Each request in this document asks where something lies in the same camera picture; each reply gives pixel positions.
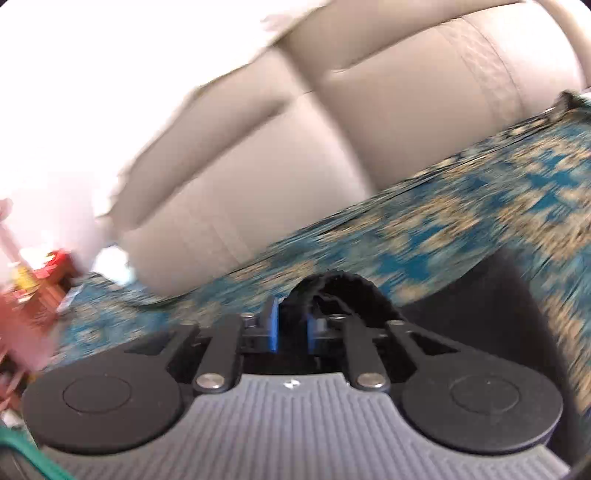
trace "sofa cushion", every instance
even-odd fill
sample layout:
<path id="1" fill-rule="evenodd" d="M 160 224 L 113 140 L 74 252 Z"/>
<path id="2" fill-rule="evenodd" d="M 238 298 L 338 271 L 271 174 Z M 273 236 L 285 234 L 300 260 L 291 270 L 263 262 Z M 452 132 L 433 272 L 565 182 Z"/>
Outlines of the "sofa cushion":
<path id="1" fill-rule="evenodd" d="M 135 163 L 111 212 L 140 281 L 183 293 L 374 189 L 280 51 L 199 95 Z"/>
<path id="2" fill-rule="evenodd" d="M 567 37 L 533 2 L 336 0 L 281 45 L 379 188 L 586 86 Z"/>

